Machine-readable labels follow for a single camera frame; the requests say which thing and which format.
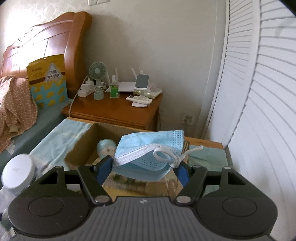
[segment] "yellow snack bag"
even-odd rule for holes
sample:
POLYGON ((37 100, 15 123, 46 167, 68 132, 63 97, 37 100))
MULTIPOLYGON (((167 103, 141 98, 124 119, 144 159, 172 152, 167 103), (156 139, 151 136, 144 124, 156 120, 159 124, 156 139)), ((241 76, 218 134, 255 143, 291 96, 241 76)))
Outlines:
POLYGON ((64 55, 52 55, 29 63, 27 67, 31 95, 40 108, 68 98, 64 55))

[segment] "pink floral fabric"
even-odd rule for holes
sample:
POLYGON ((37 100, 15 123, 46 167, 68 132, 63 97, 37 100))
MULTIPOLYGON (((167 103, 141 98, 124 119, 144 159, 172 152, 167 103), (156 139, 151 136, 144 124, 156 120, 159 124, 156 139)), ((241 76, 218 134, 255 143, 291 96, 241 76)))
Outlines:
POLYGON ((0 78, 0 153, 9 146, 12 137, 35 124, 37 113, 28 79, 17 79, 13 75, 0 78), (10 132, 14 125, 17 132, 10 132))

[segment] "small plastic container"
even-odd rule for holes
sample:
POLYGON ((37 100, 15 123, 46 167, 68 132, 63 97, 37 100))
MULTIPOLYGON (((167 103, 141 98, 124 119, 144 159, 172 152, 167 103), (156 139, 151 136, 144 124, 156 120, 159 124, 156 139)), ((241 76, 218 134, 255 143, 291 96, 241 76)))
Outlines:
POLYGON ((12 158, 2 172, 2 184, 18 195, 36 179, 36 166, 27 154, 12 158))
POLYGON ((110 85, 110 98, 119 98, 119 85, 115 75, 112 75, 112 84, 110 85))

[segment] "phone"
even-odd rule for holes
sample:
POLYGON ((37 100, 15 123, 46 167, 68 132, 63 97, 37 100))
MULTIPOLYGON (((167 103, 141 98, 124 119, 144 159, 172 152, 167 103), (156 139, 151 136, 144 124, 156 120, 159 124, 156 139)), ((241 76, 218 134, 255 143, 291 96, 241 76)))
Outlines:
POLYGON ((147 74, 138 74, 136 80, 136 89, 138 90, 147 90, 149 82, 149 75, 147 74))

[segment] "mask ear loop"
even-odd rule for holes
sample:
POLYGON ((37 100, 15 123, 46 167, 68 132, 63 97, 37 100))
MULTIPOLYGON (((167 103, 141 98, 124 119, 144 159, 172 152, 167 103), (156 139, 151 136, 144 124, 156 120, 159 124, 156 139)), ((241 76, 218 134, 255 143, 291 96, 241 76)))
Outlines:
POLYGON ((168 162, 172 168, 178 168, 181 161, 185 158, 185 156, 193 151, 199 151, 202 150, 203 146, 197 146, 195 148, 192 148, 186 152, 184 152, 181 156, 175 156, 174 153, 172 153, 168 148, 164 147, 158 147, 153 151, 153 156, 156 160, 160 162, 168 162), (167 159, 164 159, 160 157, 157 152, 162 152, 167 159))

